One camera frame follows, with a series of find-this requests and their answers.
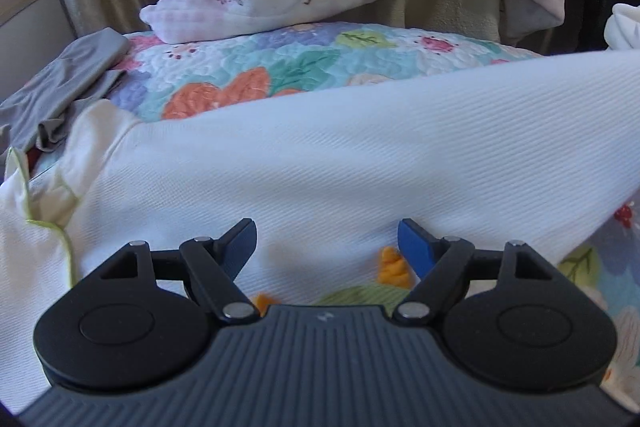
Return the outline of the cream knit baby cardigan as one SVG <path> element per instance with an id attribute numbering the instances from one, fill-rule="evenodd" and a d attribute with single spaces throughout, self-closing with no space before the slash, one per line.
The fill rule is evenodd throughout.
<path id="1" fill-rule="evenodd" d="M 639 187 L 639 55 L 535 58 L 234 104 L 147 124 L 109 101 L 40 176 L 1 187 L 1 400 L 47 389 L 37 320 L 135 239 L 172 249 L 250 218 L 247 294 L 313 303 L 370 282 L 398 222 L 551 262 Z"/>

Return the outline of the grey cloth garment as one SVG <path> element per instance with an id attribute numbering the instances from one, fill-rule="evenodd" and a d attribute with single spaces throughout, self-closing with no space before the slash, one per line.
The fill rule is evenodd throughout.
<path id="1" fill-rule="evenodd" d="M 112 28 L 83 36 L 1 103 L 1 156 L 10 148 L 50 153 L 66 140 L 80 113 L 122 75 L 113 67 L 130 41 Z"/>

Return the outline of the floral quilted bedspread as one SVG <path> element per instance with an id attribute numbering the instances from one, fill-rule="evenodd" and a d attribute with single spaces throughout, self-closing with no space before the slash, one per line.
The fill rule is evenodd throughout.
<path id="1" fill-rule="evenodd" d="M 141 35 L 132 38 L 132 45 L 120 68 L 122 80 L 108 101 L 147 124 L 276 96 L 543 58 L 453 34 L 345 23 L 178 46 Z M 378 251 L 370 282 L 331 291 L 313 303 L 386 307 L 399 303 L 416 277 L 395 245 L 396 239 Z M 637 405 L 639 187 L 588 239 L 552 263 L 611 314 L 618 345 L 604 384 L 613 395 Z M 250 298 L 259 308 L 286 303 L 265 293 Z"/>

